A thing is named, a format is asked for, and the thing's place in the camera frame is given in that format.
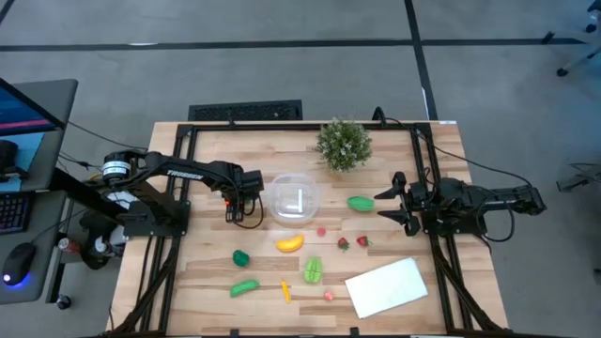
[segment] blue light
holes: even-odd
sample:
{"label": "blue light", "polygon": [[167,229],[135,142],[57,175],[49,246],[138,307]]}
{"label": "blue light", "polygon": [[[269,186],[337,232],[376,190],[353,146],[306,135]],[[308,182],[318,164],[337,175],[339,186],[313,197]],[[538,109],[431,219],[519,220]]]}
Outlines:
{"label": "blue light", "polygon": [[31,274],[27,273],[25,275],[25,278],[23,278],[23,280],[20,283],[15,284],[15,285],[7,285],[7,288],[9,288],[11,290],[20,290],[20,289],[26,287],[27,284],[29,284],[29,280],[31,279],[30,276],[31,276]]}

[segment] plastic container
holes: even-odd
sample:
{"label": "plastic container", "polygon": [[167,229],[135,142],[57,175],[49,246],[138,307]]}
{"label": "plastic container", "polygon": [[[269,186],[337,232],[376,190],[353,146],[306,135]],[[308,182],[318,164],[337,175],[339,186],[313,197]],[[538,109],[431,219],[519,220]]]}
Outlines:
{"label": "plastic container", "polygon": [[305,222],[319,209],[319,188],[306,174],[278,175],[270,187],[269,210],[278,220]]}

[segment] keyboard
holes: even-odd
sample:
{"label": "keyboard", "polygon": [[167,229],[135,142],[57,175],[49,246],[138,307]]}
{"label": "keyboard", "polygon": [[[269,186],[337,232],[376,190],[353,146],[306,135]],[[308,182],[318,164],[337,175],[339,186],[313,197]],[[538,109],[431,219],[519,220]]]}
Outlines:
{"label": "keyboard", "polygon": [[191,105],[189,121],[302,120],[300,100]]}
{"label": "keyboard", "polygon": [[27,230],[33,193],[0,193],[0,235]]}

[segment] wooden table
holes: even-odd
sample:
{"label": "wooden table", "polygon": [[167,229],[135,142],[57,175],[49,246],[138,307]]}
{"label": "wooden table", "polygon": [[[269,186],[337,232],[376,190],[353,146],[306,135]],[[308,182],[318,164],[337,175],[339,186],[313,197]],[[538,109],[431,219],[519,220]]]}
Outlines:
{"label": "wooden table", "polygon": [[[150,149],[171,154],[176,129],[175,122],[155,124]],[[437,146],[463,156],[457,125],[432,122],[432,130]],[[211,193],[202,183],[193,182],[190,227],[179,251],[167,334],[229,334],[231,329],[240,329],[240,334],[348,334],[350,327],[359,327],[361,334],[444,333],[427,237],[420,233],[407,238],[398,223],[376,212],[358,213],[347,207],[350,196],[373,197],[390,188],[396,171],[405,172],[408,182],[418,180],[408,132],[371,131],[370,135],[373,157],[368,163],[350,174],[334,175],[313,151],[316,131],[200,132],[195,160],[231,161],[240,164],[245,171],[260,169],[266,190],[281,173],[307,173],[315,178],[322,201],[310,223],[277,223],[266,211],[266,219],[258,229],[244,230],[224,221],[224,205],[219,195]],[[464,161],[440,152],[438,159],[443,177],[470,181]],[[164,190],[166,178],[155,177],[151,182]],[[398,208],[398,200],[376,202],[376,210],[395,208]],[[258,214],[245,222],[253,224]],[[317,235],[318,227],[327,229],[325,237]],[[300,250],[281,253],[276,249],[276,240],[296,234],[305,235]],[[355,243],[355,238],[363,235],[373,242],[367,249]],[[336,247],[340,237],[351,242],[345,253]],[[113,300],[116,324],[123,321],[135,304],[146,241],[146,238],[136,238],[128,242]],[[506,326],[488,249],[473,236],[456,236],[456,242],[466,287],[495,322]],[[163,257],[169,246],[165,245]],[[236,249],[251,256],[252,264],[248,268],[233,264],[232,252]],[[153,250],[150,252],[148,269]],[[302,272],[307,259],[314,255],[322,259],[323,279],[319,284],[307,284]],[[428,296],[358,319],[344,280],[407,257],[417,260]],[[258,280],[260,288],[230,299],[230,286],[246,279]],[[290,304],[285,303],[280,287],[283,279],[290,288]],[[323,299],[326,290],[333,292],[334,301]],[[455,325],[460,327],[458,304],[450,286],[449,292]],[[160,290],[155,298],[150,328],[157,328],[161,299]]]}

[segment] red strawberry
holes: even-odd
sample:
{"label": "red strawberry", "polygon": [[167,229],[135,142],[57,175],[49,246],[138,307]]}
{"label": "red strawberry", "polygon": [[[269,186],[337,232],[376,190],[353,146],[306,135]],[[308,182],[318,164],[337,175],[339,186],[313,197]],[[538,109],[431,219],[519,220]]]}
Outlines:
{"label": "red strawberry", "polygon": [[366,248],[371,244],[371,242],[367,240],[367,236],[357,238],[357,243],[359,243],[359,245],[361,245],[363,248]]}
{"label": "red strawberry", "polygon": [[350,244],[348,244],[348,241],[345,238],[338,239],[338,248],[342,249],[343,251],[348,250],[349,245]]}

